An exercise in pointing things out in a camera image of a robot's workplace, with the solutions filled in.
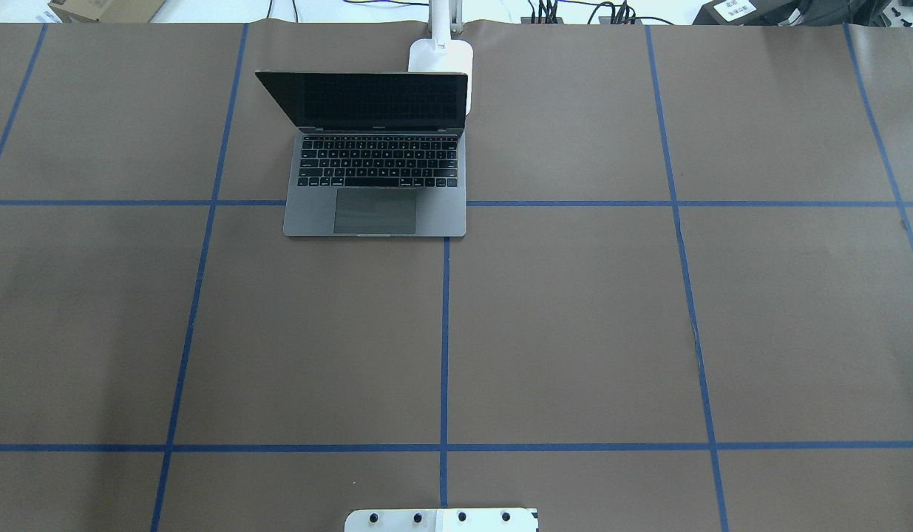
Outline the grey laptop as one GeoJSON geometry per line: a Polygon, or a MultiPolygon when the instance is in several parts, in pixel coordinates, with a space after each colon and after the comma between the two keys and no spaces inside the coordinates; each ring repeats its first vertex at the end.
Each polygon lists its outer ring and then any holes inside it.
{"type": "Polygon", "coordinates": [[[285,236],[466,235],[468,74],[256,76],[295,127],[285,236]]]}

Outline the black box with white label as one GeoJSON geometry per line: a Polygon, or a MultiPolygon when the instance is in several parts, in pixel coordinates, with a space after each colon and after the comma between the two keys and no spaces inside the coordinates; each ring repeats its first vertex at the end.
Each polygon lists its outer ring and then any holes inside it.
{"type": "Polygon", "coordinates": [[[789,26],[804,14],[802,1],[710,1],[700,7],[694,26],[789,26]]]}

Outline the cardboard box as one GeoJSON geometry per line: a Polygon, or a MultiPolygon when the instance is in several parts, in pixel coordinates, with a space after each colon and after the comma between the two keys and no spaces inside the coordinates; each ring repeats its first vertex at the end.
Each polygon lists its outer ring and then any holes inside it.
{"type": "Polygon", "coordinates": [[[145,24],[166,1],[48,1],[47,6],[64,23],[145,24]]]}

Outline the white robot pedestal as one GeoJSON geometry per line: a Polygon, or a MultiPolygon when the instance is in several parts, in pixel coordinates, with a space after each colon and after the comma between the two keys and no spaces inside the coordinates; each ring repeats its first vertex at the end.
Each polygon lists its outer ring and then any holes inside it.
{"type": "Polygon", "coordinates": [[[538,531],[536,509],[359,509],[345,518],[345,531],[538,531]]]}

